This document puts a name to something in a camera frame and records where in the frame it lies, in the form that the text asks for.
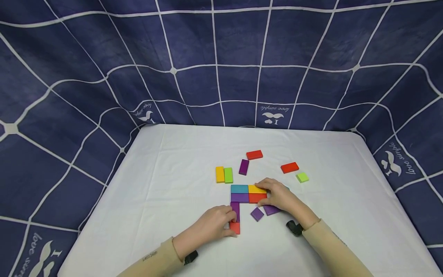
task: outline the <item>red block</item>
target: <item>red block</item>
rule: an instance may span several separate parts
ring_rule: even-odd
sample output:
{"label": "red block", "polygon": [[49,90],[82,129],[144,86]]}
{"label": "red block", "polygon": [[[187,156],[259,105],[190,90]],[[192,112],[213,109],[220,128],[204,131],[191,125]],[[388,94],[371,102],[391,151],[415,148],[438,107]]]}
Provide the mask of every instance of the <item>red block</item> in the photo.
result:
{"label": "red block", "polygon": [[247,152],[246,156],[248,157],[248,160],[255,160],[263,158],[263,153],[261,152],[261,150],[257,150],[257,151]]}
{"label": "red block", "polygon": [[240,235],[240,222],[229,222],[229,229]]}
{"label": "red block", "polygon": [[266,193],[250,193],[249,203],[258,203],[258,201],[267,198]]}
{"label": "red block", "polygon": [[290,164],[284,164],[281,166],[281,170],[283,171],[283,173],[289,173],[299,170],[299,166],[297,165],[296,162]]}

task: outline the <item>light green block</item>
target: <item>light green block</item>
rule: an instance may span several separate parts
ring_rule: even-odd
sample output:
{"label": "light green block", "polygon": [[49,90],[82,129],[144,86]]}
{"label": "light green block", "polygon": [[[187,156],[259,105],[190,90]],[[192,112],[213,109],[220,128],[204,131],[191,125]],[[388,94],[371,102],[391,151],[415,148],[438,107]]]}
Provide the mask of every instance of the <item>light green block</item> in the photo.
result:
{"label": "light green block", "polygon": [[232,168],[225,168],[225,183],[234,183]]}
{"label": "light green block", "polygon": [[299,180],[300,183],[304,183],[304,182],[309,181],[309,177],[304,172],[297,174],[297,179]]}

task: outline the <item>purple block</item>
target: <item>purple block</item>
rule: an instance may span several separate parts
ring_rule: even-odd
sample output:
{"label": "purple block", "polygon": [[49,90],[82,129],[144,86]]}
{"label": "purple block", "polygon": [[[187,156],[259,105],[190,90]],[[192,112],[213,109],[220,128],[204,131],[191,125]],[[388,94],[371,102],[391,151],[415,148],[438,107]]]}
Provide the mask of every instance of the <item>purple block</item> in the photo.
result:
{"label": "purple block", "polygon": [[263,206],[264,208],[264,212],[266,213],[266,215],[273,215],[276,213],[279,213],[281,210],[275,206],[271,206],[271,205],[265,205]]}
{"label": "purple block", "polygon": [[239,202],[231,202],[232,210],[237,214],[237,222],[240,222],[240,203]]}
{"label": "purple block", "polygon": [[241,160],[240,170],[238,171],[238,174],[246,176],[246,173],[248,172],[248,166],[249,166],[248,160]]}
{"label": "purple block", "polygon": [[249,193],[231,193],[231,202],[249,203]]}
{"label": "purple block", "polygon": [[251,215],[255,219],[255,221],[258,222],[264,216],[264,213],[262,213],[260,209],[257,207],[252,211]]}

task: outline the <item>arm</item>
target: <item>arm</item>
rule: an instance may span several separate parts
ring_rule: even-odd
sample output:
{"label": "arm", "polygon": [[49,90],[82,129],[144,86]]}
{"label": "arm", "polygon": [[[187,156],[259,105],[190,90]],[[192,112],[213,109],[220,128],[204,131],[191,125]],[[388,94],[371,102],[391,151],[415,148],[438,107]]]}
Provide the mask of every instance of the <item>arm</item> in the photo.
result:
{"label": "arm", "polygon": [[171,275],[184,266],[187,255],[203,244],[223,237],[236,237],[234,231],[223,228],[226,223],[235,222],[236,218],[231,206],[210,208],[191,227],[163,242],[159,248],[136,261],[118,277]]}
{"label": "arm", "polygon": [[304,237],[322,258],[332,276],[372,276],[366,266],[317,215],[282,183],[265,178],[255,184],[271,191],[258,205],[273,205],[290,213],[301,224]]}

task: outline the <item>black object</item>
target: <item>black object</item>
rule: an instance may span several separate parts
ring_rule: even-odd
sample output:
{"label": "black object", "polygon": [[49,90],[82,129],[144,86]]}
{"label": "black object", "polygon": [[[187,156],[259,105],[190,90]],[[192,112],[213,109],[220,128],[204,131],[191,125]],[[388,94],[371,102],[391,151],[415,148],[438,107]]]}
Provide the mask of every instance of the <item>black object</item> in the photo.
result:
{"label": "black object", "polygon": [[299,237],[302,235],[303,227],[300,224],[296,224],[294,220],[288,221],[286,227],[294,234],[294,236]]}
{"label": "black object", "polygon": [[197,250],[194,250],[194,252],[186,256],[185,265],[192,263],[197,257],[198,257]]}

